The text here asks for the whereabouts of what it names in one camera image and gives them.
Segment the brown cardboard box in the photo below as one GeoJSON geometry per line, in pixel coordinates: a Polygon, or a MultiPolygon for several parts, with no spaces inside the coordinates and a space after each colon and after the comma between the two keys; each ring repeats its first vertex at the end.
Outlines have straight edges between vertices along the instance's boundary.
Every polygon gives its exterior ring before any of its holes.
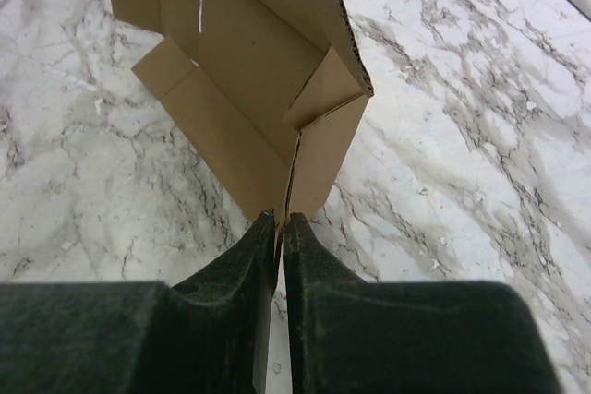
{"type": "Polygon", "coordinates": [[[111,0],[133,73],[250,218],[326,202],[373,95],[343,0],[111,0]]]}

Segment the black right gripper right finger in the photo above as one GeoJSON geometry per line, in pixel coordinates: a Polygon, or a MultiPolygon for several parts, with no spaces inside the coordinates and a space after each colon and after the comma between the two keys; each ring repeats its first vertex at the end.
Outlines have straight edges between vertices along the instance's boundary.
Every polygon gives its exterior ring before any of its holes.
{"type": "Polygon", "coordinates": [[[370,283],[293,214],[284,229],[296,393],[558,393],[519,294],[494,281],[370,283]]]}

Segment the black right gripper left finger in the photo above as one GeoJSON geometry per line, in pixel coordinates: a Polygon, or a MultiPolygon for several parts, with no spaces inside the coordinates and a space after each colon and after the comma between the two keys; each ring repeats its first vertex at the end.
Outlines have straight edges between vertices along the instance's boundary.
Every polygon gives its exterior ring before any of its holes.
{"type": "Polygon", "coordinates": [[[262,212],[209,265],[161,281],[1,288],[5,393],[262,393],[278,265],[262,212]]]}

